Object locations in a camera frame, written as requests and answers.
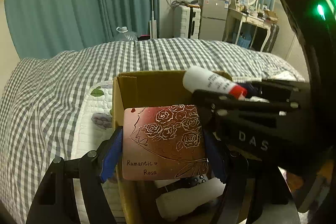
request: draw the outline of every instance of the blue basket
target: blue basket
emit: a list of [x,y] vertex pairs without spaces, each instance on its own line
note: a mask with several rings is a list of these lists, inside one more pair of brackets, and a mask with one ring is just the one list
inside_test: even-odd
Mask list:
[[[248,48],[250,43],[251,43],[251,35],[249,33],[245,34],[245,39],[242,38],[241,36],[239,36],[238,38],[238,42],[237,42],[237,45],[240,46],[240,47],[243,47],[243,48]],[[232,44],[234,44],[236,42],[236,38],[237,38],[237,34],[236,33],[233,33],[232,34]]]

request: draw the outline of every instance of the green light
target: green light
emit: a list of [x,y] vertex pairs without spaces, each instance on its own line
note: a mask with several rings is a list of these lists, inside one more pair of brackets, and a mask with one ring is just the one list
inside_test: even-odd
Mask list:
[[319,12],[319,14],[323,18],[323,20],[325,20],[326,18],[324,16],[324,9],[323,9],[321,4],[317,5],[317,11]]

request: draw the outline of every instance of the red cap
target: red cap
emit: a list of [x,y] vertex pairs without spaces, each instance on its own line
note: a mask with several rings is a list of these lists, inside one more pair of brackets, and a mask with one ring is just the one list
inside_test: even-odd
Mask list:
[[247,95],[247,90],[243,88],[240,85],[235,85],[229,92],[232,96],[234,96],[236,99],[238,99],[241,95],[246,96]]

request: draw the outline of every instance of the bed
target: bed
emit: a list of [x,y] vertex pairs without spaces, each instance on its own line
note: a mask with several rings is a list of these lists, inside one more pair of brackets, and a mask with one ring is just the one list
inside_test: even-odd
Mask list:
[[[151,39],[110,42],[52,59],[23,59],[0,102],[0,197],[17,223],[53,158],[81,157],[112,134],[113,77],[140,70],[186,70],[199,65],[224,70],[236,82],[261,79],[304,81],[286,61],[219,41]],[[117,221],[124,221],[117,185],[104,184]],[[75,181],[82,223],[88,223]]]

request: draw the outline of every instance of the quilted blanket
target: quilted blanket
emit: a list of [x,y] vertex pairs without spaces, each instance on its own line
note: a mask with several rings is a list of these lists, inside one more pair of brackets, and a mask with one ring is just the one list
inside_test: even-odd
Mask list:
[[48,60],[23,59],[0,102],[0,199],[24,223],[53,158],[70,159],[84,95],[123,71],[224,70],[235,81],[277,75],[303,81],[286,61],[219,41],[151,39],[110,42]]

